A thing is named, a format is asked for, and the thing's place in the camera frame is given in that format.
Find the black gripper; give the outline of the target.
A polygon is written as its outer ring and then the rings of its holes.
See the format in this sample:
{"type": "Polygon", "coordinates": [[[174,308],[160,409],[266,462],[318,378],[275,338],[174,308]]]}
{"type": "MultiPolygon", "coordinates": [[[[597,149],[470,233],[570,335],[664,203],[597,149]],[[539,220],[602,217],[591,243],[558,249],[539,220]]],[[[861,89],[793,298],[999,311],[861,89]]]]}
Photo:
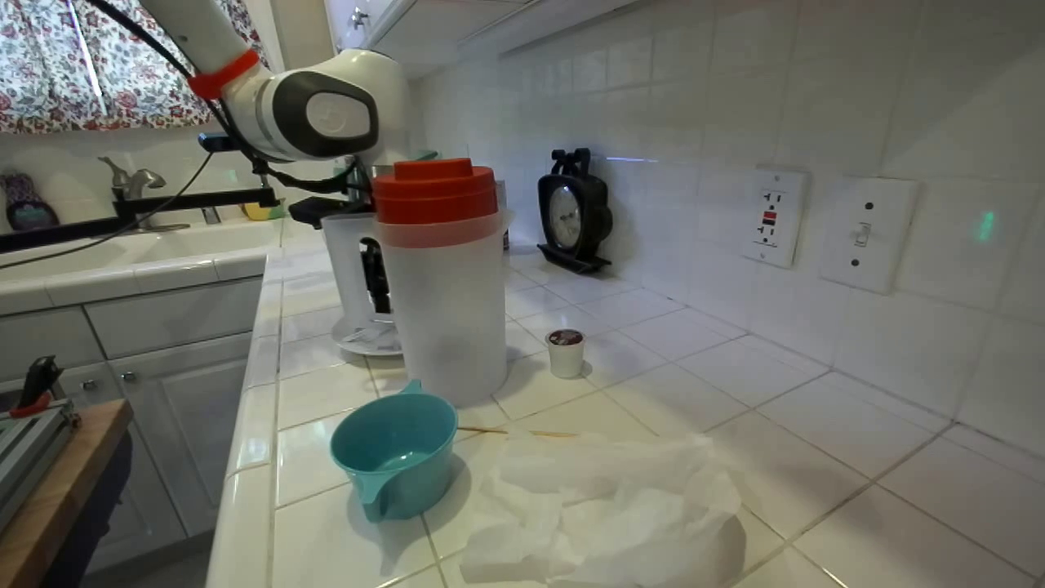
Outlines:
{"type": "Polygon", "coordinates": [[[370,206],[307,196],[289,206],[289,220],[324,236],[350,325],[370,325],[393,312],[382,246],[373,236],[370,206]]]}

